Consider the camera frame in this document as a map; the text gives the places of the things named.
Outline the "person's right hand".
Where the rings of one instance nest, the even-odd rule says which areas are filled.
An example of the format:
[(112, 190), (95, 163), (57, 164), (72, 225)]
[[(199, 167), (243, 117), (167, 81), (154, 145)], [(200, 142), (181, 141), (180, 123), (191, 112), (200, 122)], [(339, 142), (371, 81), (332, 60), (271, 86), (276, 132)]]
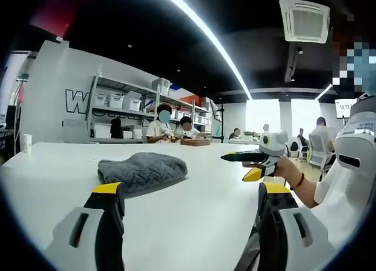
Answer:
[(304, 180), (304, 174), (301, 173), (296, 165), (286, 156), (282, 156), (278, 160), (274, 175), (284, 178), (292, 190), (298, 188)]

